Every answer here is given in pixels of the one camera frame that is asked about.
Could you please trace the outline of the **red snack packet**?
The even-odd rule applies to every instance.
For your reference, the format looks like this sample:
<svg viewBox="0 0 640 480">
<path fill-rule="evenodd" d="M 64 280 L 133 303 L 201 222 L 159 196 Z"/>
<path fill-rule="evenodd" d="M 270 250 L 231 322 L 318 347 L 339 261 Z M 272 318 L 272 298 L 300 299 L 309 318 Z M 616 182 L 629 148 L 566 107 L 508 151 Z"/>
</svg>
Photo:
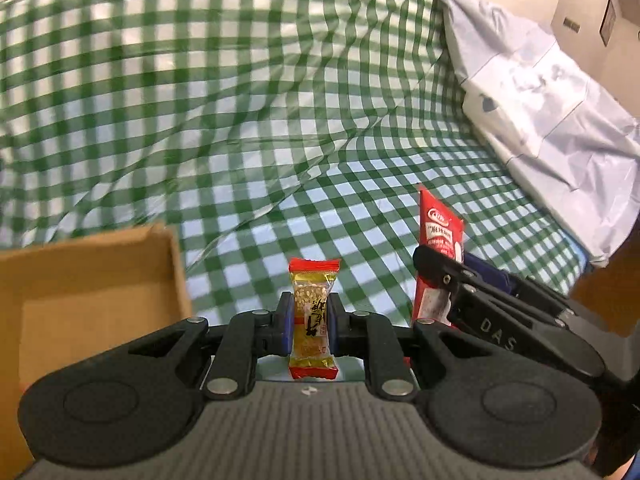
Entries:
<svg viewBox="0 0 640 480">
<path fill-rule="evenodd" d="M 464 222 L 425 186 L 419 188 L 419 256 L 412 319 L 449 325 L 450 292 L 442 264 L 463 261 Z"/>
</svg>

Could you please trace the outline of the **white printed pillow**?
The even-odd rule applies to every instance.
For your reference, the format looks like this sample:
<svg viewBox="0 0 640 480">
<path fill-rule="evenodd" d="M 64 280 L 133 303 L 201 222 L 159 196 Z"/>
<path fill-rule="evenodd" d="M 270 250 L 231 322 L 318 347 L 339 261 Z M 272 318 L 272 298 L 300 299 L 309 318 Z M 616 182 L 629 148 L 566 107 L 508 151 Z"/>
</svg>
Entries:
<svg viewBox="0 0 640 480">
<path fill-rule="evenodd" d="M 537 23 L 440 0 L 463 111 L 518 185 L 606 266 L 639 213 L 639 122 Z"/>
</svg>

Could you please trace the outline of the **green checkered cloth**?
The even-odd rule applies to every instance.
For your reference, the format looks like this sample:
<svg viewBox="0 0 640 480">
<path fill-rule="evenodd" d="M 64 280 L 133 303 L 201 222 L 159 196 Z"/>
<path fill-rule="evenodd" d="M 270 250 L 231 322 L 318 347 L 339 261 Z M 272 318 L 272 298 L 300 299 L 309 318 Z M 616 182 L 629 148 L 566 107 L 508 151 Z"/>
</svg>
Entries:
<svg viewBox="0 0 640 480">
<path fill-rule="evenodd" d="M 6 0 L 1 244 L 159 221 L 210 322 L 268 308 L 302 257 L 402 324 L 427 188 L 467 252 L 568 292 L 582 248 L 463 97 L 440 0 Z"/>
</svg>

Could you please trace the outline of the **white cardboard box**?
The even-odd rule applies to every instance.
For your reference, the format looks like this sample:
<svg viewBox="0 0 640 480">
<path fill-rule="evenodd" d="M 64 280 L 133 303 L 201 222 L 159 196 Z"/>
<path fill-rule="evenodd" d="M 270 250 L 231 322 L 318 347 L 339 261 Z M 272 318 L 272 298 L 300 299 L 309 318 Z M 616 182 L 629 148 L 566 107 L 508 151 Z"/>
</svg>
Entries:
<svg viewBox="0 0 640 480">
<path fill-rule="evenodd" d="M 559 0 L 552 30 L 561 49 L 639 115 L 639 0 Z"/>
</svg>

